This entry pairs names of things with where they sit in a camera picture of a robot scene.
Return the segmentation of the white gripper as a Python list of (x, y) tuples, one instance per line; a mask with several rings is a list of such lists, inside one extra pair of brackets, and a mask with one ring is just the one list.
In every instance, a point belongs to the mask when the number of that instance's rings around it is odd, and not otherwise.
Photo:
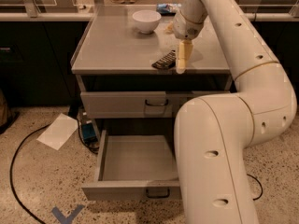
[(201, 32), (204, 26), (204, 15), (184, 15), (182, 11), (179, 11), (173, 22), (169, 22), (164, 31), (167, 34), (174, 35), (181, 41), (178, 43), (176, 50), (176, 72), (183, 74), (186, 70), (187, 64), (192, 54), (193, 44), (192, 41)]

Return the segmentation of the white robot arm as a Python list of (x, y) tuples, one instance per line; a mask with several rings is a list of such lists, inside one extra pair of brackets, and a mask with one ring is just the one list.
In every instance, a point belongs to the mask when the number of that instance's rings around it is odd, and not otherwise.
[(219, 39), (236, 91), (193, 98), (177, 113), (174, 144), (186, 223), (259, 224), (243, 151), (290, 127), (295, 92), (235, 0), (184, 1), (173, 21), (179, 73), (205, 20)]

